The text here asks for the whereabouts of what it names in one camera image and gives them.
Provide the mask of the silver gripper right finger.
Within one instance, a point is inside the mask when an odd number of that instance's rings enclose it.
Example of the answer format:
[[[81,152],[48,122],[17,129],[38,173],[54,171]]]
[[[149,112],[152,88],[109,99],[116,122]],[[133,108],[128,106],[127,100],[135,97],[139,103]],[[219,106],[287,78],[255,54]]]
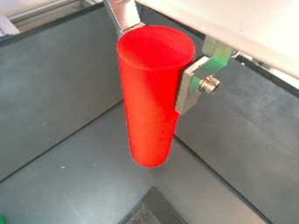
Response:
[[[180,115],[196,104],[201,93],[213,95],[217,91],[220,81],[213,75],[227,66],[233,48],[207,36],[201,51],[204,55],[181,72],[181,82],[175,104],[175,110]]]

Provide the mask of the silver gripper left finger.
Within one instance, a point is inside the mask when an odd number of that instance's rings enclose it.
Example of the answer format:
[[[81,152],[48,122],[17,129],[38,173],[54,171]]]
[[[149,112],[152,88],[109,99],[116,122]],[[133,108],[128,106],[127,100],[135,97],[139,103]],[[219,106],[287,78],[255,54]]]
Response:
[[[133,29],[143,27],[135,0],[103,0],[108,15],[116,27],[119,38]]]

